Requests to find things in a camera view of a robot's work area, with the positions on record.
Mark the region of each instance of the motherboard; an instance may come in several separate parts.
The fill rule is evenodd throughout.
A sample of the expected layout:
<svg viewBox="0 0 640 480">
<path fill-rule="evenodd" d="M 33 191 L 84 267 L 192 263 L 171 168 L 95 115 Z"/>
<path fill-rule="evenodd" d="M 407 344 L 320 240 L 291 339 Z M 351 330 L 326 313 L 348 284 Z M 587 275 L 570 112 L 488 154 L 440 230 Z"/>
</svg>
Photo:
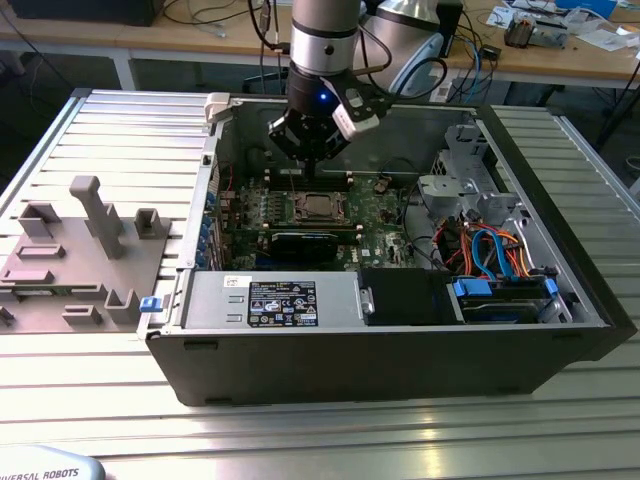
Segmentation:
<svg viewBox="0 0 640 480">
<path fill-rule="evenodd" d="M 250 178 L 221 194 L 226 270 L 415 266 L 402 227 L 406 188 L 393 188 L 390 178 L 376 175 L 305 183 L 289 172 L 281 178 Z"/>
</svg>

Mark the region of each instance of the power supply label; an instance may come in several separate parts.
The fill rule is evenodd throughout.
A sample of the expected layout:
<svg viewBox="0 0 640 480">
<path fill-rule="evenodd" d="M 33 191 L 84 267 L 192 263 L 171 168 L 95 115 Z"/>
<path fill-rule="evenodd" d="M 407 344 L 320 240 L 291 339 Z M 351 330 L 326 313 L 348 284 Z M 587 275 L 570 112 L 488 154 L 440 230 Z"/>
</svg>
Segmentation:
<svg viewBox="0 0 640 480">
<path fill-rule="evenodd" d="M 249 325 L 317 327 L 316 282 L 251 282 Z"/>
</svg>

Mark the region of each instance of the wooden tabletop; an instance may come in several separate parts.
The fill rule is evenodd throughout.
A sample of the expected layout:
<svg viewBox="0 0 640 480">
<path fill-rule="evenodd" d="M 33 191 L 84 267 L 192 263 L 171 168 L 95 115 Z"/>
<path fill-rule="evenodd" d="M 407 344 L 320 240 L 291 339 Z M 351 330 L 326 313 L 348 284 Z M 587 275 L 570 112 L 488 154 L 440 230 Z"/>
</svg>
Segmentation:
<svg viewBox="0 0 640 480">
<path fill-rule="evenodd" d="M 193 10 L 224 3 L 224 0 L 191 0 Z M 626 80 L 636 65 L 635 50 L 622 49 L 607 52 L 571 37 L 567 48 L 557 50 L 531 46 L 524 50 L 504 44 L 504 30 L 489 27 L 484 22 L 498 0 L 467 0 L 467 12 L 474 29 L 485 43 L 502 49 L 498 70 L 503 73 L 523 73 L 567 77 Z M 228 8 L 203 13 L 202 19 L 212 20 L 246 10 L 244 0 L 238 0 Z M 257 39 L 247 14 L 222 22 L 224 38 L 211 32 L 212 27 L 180 25 L 158 16 L 152 27 L 131 27 L 90 22 L 66 22 L 54 20 L 22 20 L 15 18 L 5 5 L 5 11 L 15 25 L 31 41 L 73 45 L 109 46 L 121 48 L 173 50 L 200 53 L 224 53 L 258 55 Z M 189 21 L 186 0 L 180 0 L 169 11 L 182 21 Z M 290 36 L 291 9 L 279 8 L 281 39 Z M 618 9 L 612 20 L 640 23 L 640 12 Z M 0 39 L 18 39 L 16 33 L 0 17 Z M 464 51 L 464 43 L 456 42 L 446 60 L 451 68 L 469 68 L 471 60 Z"/>
</svg>

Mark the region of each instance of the slotted aluminum surface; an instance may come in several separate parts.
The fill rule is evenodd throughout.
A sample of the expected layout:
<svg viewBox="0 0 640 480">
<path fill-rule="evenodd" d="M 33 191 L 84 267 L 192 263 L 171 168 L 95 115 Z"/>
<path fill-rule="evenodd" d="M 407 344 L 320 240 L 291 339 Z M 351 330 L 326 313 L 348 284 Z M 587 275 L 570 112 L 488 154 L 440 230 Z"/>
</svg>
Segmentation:
<svg viewBox="0 0 640 480">
<path fill-rule="evenodd" d="M 640 206 L 574 127 L 545 109 L 493 107 L 632 320 L 640 324 Z M 515 192 L 498 164 L 507 188 Z"/>
<path fill-rule="evenodd" d="M 175 220 L 165 279 L 157 287 L 165 291 L 199 156 L 185 139 L 204 140 L 204 100 L 94 92 L 16 198 L 24 202 L 37 194 L 81 215 L 75 205 L 59 200 L 58 192 L 67 189 L 75 172 L 102 172 L 109 187 L 105 200 L 119 210 L 149 203 Z M 132 143 L 135 136 L 144 140 Z M 163 153 L 148 150 L 154 143 L 150 137 L 164 142 Z M 78 143 L 86 150 L 68 148 Z M 585 185 L 598 188 L 595 182 Z M 132 187 L 163 195 L 136 199 Z M 20 232 L 18 210 L 1 217 L 0 254 L 9 253 Z M 636 228 L 609 224 L 620 228 L 621 236 Z M 589 222 L 581 228 L 596 239 L 608 233 Z M 615 265 L 607 261 L 601 268 L 613 274 Z M 621 272 L 636 273 L 626 266 Z M 624 278 L 622 273 L 610 281 Z M 640 475 L 638 338 L 599 363 L 572 366 L 531 396 L 189 408 L 178 403 L 133 334 L 0 336 L 0 444 L 37 442 L 93 455 L 118 480 L 635 479 Z"/>
</svg>

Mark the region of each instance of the white sticker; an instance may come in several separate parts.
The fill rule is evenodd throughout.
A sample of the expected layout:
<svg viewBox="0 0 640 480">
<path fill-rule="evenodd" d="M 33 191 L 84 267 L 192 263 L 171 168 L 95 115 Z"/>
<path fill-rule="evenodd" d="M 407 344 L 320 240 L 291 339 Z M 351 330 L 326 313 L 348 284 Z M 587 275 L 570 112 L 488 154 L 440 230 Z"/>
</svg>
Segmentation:
<svg viewBox="0 0 640 480">
<path fill-rule="evenodd" d="M 225 288 L 249 288 L 251 277 L 249 275 L 225 275 Z"/>
</svg>

